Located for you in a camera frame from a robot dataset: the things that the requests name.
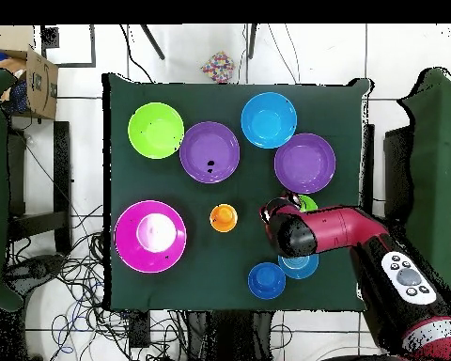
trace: blue bowl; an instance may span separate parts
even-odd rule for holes
[[[262,149],[276,149],[292,137],[297,114],[292,103],[277,93],[253,97],[242,109],[241,126],[247,139]]]
[[[249,290],[259,299],[274,299],[286,286],[286,275],[274,263],[259,263],[249,273]]]
[[[285,275],[294,279],[304,279],[311,276],[319,265],[319,255],[300,258],[283,258],[279,256],[279,267]]]

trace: pink bowl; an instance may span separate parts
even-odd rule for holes
[[[165,203],[146,200],[131,205],[117,220],[116,250],[141,273],[160,273],[182,256],[187,234],[179,214]]]

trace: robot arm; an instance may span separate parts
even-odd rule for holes
[[[451,360],[451,295],[378,219],[345,206],[300,212],[293,193],[273,199],[260,215],[281,256],[351,248],[367,311],[376,319],[371,334],[380,346],[409,358]]]

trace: dark green table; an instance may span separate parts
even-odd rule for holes
[[[112,240],[111,308],[364,309],[356,297],[356,279],[346,249],[320,255],[319,268],[310,278],[288,278],[284,293],[274,300],[259,300],[248,290],[247,276],[254,265],[277,262],[258,210],[283,187],[273,170],[275,150],[260,149],[247,141],[241,131],[241,110],[249,99],[265,91],[288,97],[297,111],[296,133],[323,136],[336,156],[332,181],[311,197],[321,207],[357,205],[361,100],[369,90],[367,79],[349,86],[152,85],[106,74],[102,81],[103,106],[106,110],[110,107],[110,113],[104,113],[104,134],[111,137],[112,231],[130,205],[155,199],[179,212],[188,234],[180,261],[157,275],[140,274],[127,267]],[[225,124],[241,146],[241,161],[234,174],[217,184],[201,184],[182,169],[179,152],[162,160],[138,154],[129,142],[127,126],[134,111],[147,102],[174,107],[186,130],[206,120]],[[229,233],[216,232],[210,226],[210,211],[219,203],[231,204],[238,212],[239,223]]]

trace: lime green cup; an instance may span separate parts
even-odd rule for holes
[[[316,202],[309,196],[299,195],[299,199],[301,200],[301,212],[315,211],[318,208]]]
[[[135,150],[150,159],[162,159],[179,149],[184,124],[178,112],[160,102],[138,108],[129,120],[129,140]]]

